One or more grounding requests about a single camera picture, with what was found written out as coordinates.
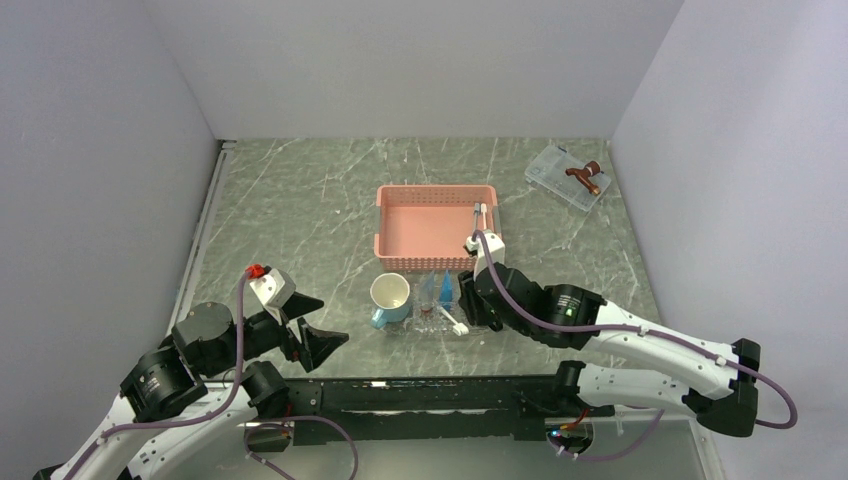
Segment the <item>blue toothpaste tube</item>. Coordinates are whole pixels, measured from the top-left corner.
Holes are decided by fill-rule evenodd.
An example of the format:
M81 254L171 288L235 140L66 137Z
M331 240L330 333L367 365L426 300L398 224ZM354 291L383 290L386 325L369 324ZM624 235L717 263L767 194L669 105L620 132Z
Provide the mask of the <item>blue toothpaste tube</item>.
M454 290L453 290L451 272L449 270L446 270L444 272L444 275L443 275L443 278L442 278L442 283L441 283L441 287L440 287L440 291L439 291L439 295L438 295L439 305L443 309L450 311L451 308L452 308L452 304L453 304L453 298L454 298Z

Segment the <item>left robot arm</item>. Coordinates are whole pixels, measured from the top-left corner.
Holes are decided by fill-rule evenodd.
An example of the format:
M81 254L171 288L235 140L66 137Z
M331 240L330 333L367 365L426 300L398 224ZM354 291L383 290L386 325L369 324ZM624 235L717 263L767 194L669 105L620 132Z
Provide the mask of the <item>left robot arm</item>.
M154 479L240 423L289 415L286 380L259 357L278 348L305 371L317 369L349 339L305 320L323 305L293 293L283 310L295 314L296 331L267 311L236 319L222 303L194 306L139 358L86 444L35 478Z

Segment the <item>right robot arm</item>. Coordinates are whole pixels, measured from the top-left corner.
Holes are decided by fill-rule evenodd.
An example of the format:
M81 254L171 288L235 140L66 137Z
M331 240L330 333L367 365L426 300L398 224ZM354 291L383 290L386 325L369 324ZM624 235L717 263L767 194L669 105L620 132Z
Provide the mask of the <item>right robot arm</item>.
M511 395L529 417L611 414L646 407L694 418L726 436L749 437L757 424L760 346L687 337L644 320L571 284L541 286L501 263L457 276L459 306L475 326L509 327L555 349L625 357L637 369L560 363L548 385L519 383Z

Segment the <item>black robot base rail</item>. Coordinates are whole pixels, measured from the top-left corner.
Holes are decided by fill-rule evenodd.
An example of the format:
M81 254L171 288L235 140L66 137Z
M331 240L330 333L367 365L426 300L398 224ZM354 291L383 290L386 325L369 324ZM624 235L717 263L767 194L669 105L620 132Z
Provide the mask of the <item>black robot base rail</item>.
M553 375L304 378L251 374L242 382L256 422L283 420L295 446L355 441L508 437L542 441L559 421L611 417Z

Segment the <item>light blue mug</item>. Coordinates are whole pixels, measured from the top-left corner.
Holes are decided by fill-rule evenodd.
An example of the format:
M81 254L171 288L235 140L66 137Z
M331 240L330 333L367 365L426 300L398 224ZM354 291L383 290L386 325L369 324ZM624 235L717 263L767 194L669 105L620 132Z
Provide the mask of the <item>light blue mug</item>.
M375 305L370 324L382 329L388 324L404 321L411 312L411 288L398 273L384 273L372 283L370 297Z

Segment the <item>clear textured plastic tray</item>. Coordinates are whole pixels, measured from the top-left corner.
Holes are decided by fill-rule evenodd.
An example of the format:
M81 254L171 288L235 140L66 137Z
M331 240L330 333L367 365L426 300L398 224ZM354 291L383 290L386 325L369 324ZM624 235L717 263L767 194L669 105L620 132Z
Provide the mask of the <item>clear textured plastic tray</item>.
M411 286L411 310L409 315L402 321L390 322L382 331L387 335L429 335L429 336L448 336L457 337L454 329L454 323L446 318L436 307L430 311L423 311L420 306L421 286L429 284L429 272L410 273L405 275L405 279ZM455 272L450 276L452 286L452 303L449 313L454 320L466 326L468 336L482 336L490 332L488 327L472 326L465 313L459 307L458 301L460 298L460 289Z

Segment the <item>pink plastic perforated basket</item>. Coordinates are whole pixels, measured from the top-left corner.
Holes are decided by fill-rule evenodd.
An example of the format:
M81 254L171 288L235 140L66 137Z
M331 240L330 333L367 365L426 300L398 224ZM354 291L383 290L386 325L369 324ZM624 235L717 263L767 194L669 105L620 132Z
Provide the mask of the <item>pink plastic perforated basket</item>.
M488 205L488 228L502 234L490 185L383 185L377 190L374 253L386 271L472 270L464 249L476 202Z

